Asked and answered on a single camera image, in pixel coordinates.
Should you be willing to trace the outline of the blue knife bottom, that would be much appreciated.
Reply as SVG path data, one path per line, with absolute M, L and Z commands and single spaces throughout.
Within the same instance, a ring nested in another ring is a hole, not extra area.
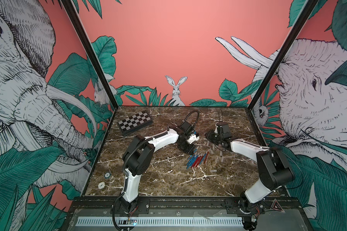
M 203 157 L 201 158 L 200 162 L 197 165 L 198 167 L 206 160 L 208 154 L 209 154 L 209 152 L 207 152 L 206 154 L 203 155 Z

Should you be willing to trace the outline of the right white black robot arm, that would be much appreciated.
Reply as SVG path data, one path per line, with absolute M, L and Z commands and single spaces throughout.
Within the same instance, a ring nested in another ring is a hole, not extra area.
M 242 194 L 241 205 L 243 206 L 255 205 L 276 189 L 295 179 L 292 167 L 282 151 L 235 138 L 226 122 L 216 123 L 216 128 L 207 132 L 205 137 L 213 144 L 257 163 L 259 178 Z

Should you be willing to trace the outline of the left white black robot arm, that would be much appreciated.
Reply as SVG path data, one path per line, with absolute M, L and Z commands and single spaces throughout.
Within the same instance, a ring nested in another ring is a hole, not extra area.
M 156 151 L 176 144 L 183 153 L 193 155 L 197 151 L 194 143 L 199 138 L 199 133 L 188 122 L 183 122 L 176 127 L 168 127 L 167 130 L 152 136 L 135 136 L 122 158 L 122 172 L 125 180 L 121 201 L 130 205 L 137 200 L 141 175 L 150 166 Z

